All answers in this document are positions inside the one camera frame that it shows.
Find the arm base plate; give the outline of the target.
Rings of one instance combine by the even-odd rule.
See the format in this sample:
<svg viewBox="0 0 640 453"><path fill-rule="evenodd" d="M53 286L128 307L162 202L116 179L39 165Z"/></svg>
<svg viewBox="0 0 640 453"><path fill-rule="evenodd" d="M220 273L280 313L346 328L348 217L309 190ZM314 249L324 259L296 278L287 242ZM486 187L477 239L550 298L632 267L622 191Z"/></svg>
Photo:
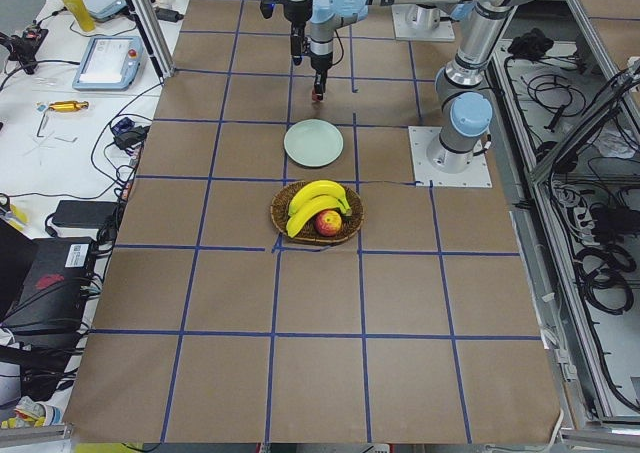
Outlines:
<svg viewBox="0 0 640 453"><path fill-rule="evenodd" d="M440 9L420 5L393 5L395 39L446 42L455 40L451 19Z"/></svg>
<svg viewBox="0 0 640 453"><path fill-rule="evenodd" d="M440 142L440 127L410 126L414 182L424 187L491 188L480 139L471 152L453 153Z"/></svg>

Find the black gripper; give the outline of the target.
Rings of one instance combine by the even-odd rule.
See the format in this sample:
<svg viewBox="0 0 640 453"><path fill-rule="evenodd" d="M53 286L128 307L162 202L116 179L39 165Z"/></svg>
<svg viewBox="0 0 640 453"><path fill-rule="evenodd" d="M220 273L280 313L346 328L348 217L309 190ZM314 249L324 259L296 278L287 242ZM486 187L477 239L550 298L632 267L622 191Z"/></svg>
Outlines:
<svg viewBox="0 0 640 453"><path fill-rule="evenodd" d="M292 63L295 66L302 64L307 54L307 41L305 33L306 23L292 23L290 30L290 51Z"/></svg>
<svg viewBox="0 0 640 453"><path fill-rule="evenodd" d="M330 64L329 63L313 63L312 68L315 71L314 92L325 93Z"/></svg>

